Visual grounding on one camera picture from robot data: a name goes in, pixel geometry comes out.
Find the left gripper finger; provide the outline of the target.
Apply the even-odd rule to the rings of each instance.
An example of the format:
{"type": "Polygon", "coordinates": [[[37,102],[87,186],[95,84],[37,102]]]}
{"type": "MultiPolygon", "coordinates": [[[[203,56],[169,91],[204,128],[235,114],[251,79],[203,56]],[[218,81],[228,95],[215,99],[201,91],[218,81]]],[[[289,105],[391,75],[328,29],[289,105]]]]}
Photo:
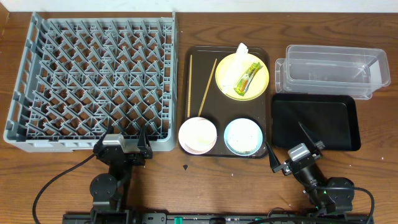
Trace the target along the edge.
{"type": "Polygon", "coordinates": [[[112,133],[113,130],[114,130],[113,126],[109,125],[106,132],[100,137],[98,142],[95,144],[95,149],[98,149],[99,147],[101,147],[103,145],[103,141],[104,141],[106,135],[112,133]]]}
{"type": "Polygon", "coordinates": [[[139,139],[137,142],[137,147],[139,149],[149,149],[149,138],[147,135],[147,126],[144,126],[139,135],[139,139]]]}

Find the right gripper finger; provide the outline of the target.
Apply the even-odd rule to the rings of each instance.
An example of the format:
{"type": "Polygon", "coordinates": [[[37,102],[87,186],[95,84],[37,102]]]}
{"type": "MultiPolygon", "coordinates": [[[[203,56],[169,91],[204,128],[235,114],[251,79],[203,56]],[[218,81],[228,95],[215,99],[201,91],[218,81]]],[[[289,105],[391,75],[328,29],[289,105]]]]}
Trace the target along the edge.
{"type": "Polygon", "coordinates": [[[284,166],[279,162],[278,158],[276,157],[273,149],[270,147],[269,143],[266,142],[266,148],[269,155],[269,163],[271,170],[273,173],[276,173],[284,168],[284,166]]]}
{"type": "Polygon", "coordinates": [[[323,150],[325,145],[323,141],[311,130],[309,130],[303,123],[298,122],[299,126],[301,127],[302,131],[308,137],[309,141],[318,149],[323,150]]]}

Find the light blue bowl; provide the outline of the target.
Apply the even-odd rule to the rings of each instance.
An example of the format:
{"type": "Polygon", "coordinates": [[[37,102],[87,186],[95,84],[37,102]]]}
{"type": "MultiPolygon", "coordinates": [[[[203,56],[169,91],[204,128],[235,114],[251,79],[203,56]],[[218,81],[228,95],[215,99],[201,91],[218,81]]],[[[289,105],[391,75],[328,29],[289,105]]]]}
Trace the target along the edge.
{"type": "Polygon", "coordinates": [[[238,118],[230,122],[224,131],[226,147],[237,156],[251,156],[262,145],[263,133],[251,119],[238,118]]]}

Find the pink white bowl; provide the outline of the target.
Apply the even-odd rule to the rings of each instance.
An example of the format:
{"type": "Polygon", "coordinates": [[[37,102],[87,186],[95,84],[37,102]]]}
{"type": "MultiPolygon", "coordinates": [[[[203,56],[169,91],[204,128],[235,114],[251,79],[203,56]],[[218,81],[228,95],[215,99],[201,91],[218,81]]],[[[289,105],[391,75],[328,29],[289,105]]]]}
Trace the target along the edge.
{"type": "Polygon", "coordinates": [[[194,155],[209,152],[216,144],[217,137],[216,126],[202,117],[186,120],[178,131],[178,141],[182,149],[194,155]]]}

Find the green yellow snack wrapper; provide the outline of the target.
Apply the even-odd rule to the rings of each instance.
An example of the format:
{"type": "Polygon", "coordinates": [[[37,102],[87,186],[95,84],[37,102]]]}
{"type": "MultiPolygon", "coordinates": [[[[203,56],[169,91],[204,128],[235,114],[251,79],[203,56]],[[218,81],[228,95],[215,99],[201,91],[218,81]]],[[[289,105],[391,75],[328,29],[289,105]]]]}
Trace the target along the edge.
{"type": "Polygon", "coordinates": [[[244,96],[248,91],[252,79],[261,68],[262,65],[260,62],[253,62],[251,66],[242,74],[241,78],[235,84],[233,90],[238,95],[244,96]]]}

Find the wooden chopstick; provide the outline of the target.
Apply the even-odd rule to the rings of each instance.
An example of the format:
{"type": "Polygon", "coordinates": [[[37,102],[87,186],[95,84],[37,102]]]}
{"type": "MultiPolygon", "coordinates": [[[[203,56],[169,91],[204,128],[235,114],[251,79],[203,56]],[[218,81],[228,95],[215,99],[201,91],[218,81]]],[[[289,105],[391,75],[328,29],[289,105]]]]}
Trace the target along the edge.
{"type": "Polygon", "coordinates": [[[192,57],[192,55],[190,55],[190,60],[189,60],[189,71],[188,71],[187,118],[190,117],[191,89],[192,89],[192,62],[193,62],[193,57],[192,57]]]}
{"type": "Polygon", "coordinates": [[[218,59],[216,58],[215,61],[214,61],[213,67],[211,69],[211,73],[210,73],[208,82],[206,84],[205,92],[204,92],[204,95],[203,95],[203,98],[202,98],[202,101],[201,101],[201,105],[200,105],[200,109],[199,109],[199,112],[198,112],[198,116],[199,117],[201,116],[203,108],[204,108],[204,105],[205,105],[206,97],[207,97],[208,90],[210,88],[211,81],[212,81],[212,78],[213,78],[213,75],[214,75],[214,72],[215,72],[215,67],[216,67],[217,61],[218,61],[218,59]]]}

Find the white napkin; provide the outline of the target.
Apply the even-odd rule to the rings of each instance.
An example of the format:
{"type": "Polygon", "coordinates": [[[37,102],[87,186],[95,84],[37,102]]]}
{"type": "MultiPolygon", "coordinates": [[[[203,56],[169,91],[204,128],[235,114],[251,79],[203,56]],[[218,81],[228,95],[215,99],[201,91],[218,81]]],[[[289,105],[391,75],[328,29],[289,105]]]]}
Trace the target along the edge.
{"type": "Polygon", "coordinates": [[[234,59],[232,60],[231,65],[228,67],[225,73],[222,82],[222,87],[223,87],[222,92],[226,93],[227,91],[232,89],[232,87],[238,81],[247,54],[248,54],[248,47],[241,42],[238,45],[236,53],[234,54],[234,59]]]}

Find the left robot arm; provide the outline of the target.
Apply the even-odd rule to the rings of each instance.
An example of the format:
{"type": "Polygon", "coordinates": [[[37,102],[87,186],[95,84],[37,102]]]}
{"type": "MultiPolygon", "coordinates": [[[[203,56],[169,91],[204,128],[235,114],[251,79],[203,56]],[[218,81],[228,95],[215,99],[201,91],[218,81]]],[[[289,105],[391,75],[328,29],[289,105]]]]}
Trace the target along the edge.
{"type": "Polygon", "coordinates": [[[113,130],[113,127],[108,128],[93,148],[96,159],[109,166],[107,173],[97,175],[90,184],[93,210],[96,212],[120,211],[132,168],[143,166],[153,156],[146,127],[139,131],[137,152],[127,152],[124,136],[114,134],[113,130]]]}

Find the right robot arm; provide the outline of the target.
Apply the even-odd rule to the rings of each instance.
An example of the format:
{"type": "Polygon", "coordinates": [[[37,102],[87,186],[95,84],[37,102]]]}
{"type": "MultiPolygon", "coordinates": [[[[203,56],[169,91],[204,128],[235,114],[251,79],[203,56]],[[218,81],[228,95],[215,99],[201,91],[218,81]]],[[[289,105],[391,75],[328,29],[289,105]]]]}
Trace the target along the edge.
{"type": "Polygon", "coordinates": [[[323,175],[317,165],[322,158],[321,150],[325,148],[323,141],[302,123],[302,131],[311,143],[306,146],[300,143],[288,151],[290,159],[280,163],[270,145],[266,145],[269,153],[271,170],[282,171],[285,176],[292,175],[303,185],[310,202],[322,215],[341,215],[353,210],[354,183],[344,177],[323,175]]]}

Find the black waste tray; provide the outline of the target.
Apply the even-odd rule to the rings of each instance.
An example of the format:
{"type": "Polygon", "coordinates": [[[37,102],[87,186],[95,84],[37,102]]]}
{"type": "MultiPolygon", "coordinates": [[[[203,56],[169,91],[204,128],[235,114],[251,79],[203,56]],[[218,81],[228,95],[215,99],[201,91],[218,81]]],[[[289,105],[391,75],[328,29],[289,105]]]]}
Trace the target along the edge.
{"type": "Polygon", "coordinates": [[[299,126],[303,123],[330,151],[357,151],[361,137],[354,99],[348,95],[278,93],[272,97],[272,143],[291,149],[310,141],[299,126]]]}

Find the grey plastic dish rack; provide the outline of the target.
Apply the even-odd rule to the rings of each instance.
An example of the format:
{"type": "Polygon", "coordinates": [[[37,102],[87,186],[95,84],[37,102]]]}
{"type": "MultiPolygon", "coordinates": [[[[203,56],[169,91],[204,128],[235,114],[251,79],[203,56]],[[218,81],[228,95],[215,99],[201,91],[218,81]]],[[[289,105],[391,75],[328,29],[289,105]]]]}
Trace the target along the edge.
{"type": "Polygon", "coordinates": [[[112,128],[128,151],[177,142],[178,22],[33,13],[3,138],[26,152],[92,149],[112,128]]]}

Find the dark brown serving tray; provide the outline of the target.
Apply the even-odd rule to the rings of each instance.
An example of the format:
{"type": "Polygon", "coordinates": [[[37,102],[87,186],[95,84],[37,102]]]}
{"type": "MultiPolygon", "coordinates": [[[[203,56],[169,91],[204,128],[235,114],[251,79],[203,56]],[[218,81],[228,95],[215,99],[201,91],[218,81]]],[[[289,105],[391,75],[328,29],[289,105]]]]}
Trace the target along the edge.
{"type": "MultiPolygon", "coordinates": [[[[200,109],[201,101],[205,92],[211,69],[217,58],[217,64],[227,55],[235,53],[236,47],[215,47],[215,46],[193,46],[189,48],[185,55],[184,68],[184,94],[188,99],[188,71],[190,55],[192,62],[192,89],[190,117],[195,117],[200,109]]],[[[187,105],[183,109],[183,121],[187,120],[187,105]]],[[[249,159],[261,159],[267,156],[266,142],[272,144],[271,128],[271,94],[268,86],[263,94],[249,101],[237,101],[224,95],[212,78],[210,88],[206,97],[205,105],[201,114],[202,117],[210,120],[217,130],[217,140],[213,148],[203,154],[205,157],[227,157],[238,158],[233,154],[224,143],[224,131],[227,125],[235,119],[247,118],[256,122],[263,133],[261,148],[249,159]]]]}

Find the clear plastic bin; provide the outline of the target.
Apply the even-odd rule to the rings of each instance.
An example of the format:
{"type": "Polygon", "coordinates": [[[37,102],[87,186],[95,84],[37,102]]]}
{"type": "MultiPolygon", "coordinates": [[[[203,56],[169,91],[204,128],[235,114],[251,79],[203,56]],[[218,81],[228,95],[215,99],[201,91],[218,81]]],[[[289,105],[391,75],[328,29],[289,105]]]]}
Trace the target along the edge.
{"type": "Polygon", "coordinates": [[[275,62],[277,93],[349,95],[368,100],[391,84],[382,49],[324,45],[290,45],[275,62]]]}

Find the yellow round plate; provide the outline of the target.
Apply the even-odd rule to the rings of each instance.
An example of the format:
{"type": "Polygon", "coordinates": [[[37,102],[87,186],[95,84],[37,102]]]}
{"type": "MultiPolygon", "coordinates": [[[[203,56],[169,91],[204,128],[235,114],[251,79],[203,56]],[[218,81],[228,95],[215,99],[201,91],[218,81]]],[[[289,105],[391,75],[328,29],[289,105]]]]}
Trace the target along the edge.
{"type": "Polygon", "coordinates": [[[255,62],[259,62],[262,65],[262,67],[255,74],[254,78],[252,79],[251,83],[248,86],[247,92],[244,94],[244,96],[241,96],[237,94],[233,90],[233,88],[228,91],[223,90],[223,81],[226,77],[228,68],[234,61],[235,57],[236,57],[235,53],[229,54],[218,63],[215,72],[216,84],[224,95],[233,100],[237,101],[253,100],[258,96],[260,96],[261,94],[263,94],[269,84],[269,72],[267,66],[259,57],[255,56],[254,54],[247,54],[246,58],[243,61],[243,64],[239,67],[239,70],[236,73],[242,75],[255,62]]]}

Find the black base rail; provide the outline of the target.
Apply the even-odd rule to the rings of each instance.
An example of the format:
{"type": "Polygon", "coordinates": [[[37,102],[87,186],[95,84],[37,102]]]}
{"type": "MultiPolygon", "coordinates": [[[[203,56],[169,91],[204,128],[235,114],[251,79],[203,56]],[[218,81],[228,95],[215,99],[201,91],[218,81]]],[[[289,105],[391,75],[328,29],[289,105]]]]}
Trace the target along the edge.
{"type": "Polygon", "coordinates": [[[168,215],[164,213],[144,213],[142,215],[133,213],[118,213],[118,214],[64,214],[62,224],[95,224],[95,223],[133,223],[133,224],[189,224],[189,223],[251,223],[266,218],[278,218],[273,223],[303,223],[302,215],[277,212],[268,215],[168,215]],[[281,218],[288,218],[288,221],[281,220],[281,218]]]}

